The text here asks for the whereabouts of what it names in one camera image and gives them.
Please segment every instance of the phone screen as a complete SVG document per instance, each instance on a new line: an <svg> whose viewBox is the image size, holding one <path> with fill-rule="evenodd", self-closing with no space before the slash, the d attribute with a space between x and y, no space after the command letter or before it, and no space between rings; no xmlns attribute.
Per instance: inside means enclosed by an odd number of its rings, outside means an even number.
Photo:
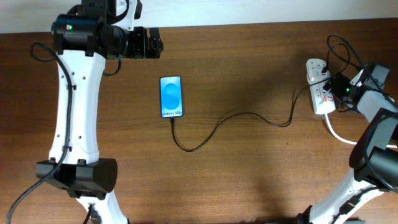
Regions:
<svg viewBox="0 0 398 224"><path fill-rule="evenodd" d="M163 118L182 116L181 77L160 78L160 98Z"/></svg>

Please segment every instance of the white power strip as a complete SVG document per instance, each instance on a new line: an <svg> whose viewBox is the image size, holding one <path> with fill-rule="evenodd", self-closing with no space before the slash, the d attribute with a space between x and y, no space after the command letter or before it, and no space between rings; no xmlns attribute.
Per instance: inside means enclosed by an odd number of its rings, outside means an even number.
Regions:
<svg viewBox="0 0 398 224"><path fill-rule="evenodd" d="M305 64L307 67L307 81L314 84L330 78L330 72L322 73L322 69L326 66L326 62L321 59L310 59ZM313 110L316 114L328 114L336 110L333 94L323 89L327 81L313 85L310 87Z"/></svg>

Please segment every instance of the white wall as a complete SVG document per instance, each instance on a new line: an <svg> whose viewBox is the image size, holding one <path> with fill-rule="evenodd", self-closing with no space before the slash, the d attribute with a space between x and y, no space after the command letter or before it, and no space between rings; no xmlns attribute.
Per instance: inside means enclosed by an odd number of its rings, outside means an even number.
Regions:
<svg viewBox="0 0 398 224"><path fill-rule="evenodd" d="M49 31L80 0L2 0L0 32ZM398 17L398 0L142 0L135 26L173 27Z"/></svg>

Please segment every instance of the power strip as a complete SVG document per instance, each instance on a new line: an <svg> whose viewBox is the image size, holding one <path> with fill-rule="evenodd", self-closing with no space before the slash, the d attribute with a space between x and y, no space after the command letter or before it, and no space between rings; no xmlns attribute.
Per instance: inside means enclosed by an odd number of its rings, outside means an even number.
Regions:
<svg viewBox="0 0 398 224"><path fill-rule="evenodd" d="M326 66L326 62L321 59L310 59L305 64L307 67L307 81L314 84L330 78L330 72L322 73L322 69ZM312 105L315 114L328 114L336 110L335 100L333 94L323 89L327 81L313 85L311 89Z"/></svg>

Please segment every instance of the wooden table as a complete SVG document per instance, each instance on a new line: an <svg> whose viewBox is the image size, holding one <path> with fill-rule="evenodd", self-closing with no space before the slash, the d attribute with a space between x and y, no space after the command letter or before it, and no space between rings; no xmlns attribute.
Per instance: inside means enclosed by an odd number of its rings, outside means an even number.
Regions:
<svg viewBox="0 0 398 224"><path fill-rule="evenodd" d="M294 217L325 198L349 169L352 146L339 142L313 113L309 92L298 99L293 123L276 128L252 116L225 123L195 153L172 141L160 117L159 78L182 76L185 116L179 140L200 143L222 116L255 111L283 123L292 95L307 85L305 62L325 58L326 38L340 34L365 61L392 67L386 91L398 97L398 19L292 22L164 28L162 58L124 60L103 78L98 103L100 157L115 158L116 195L134 223L239 223ZM50 33L0 35L0 217L37 178L55 131L57 66L29 56L34 40ZM332 72L344 63L332 58ZM114 70L116 61L107 62ZM345 75L356 75L349 68ZM357 140L368 125L353 113L331 114L335 131ZM353 217L394 223L398 197L385 194ZM81 223L82 206L44 184L17 208L13 223Z"/></svg>

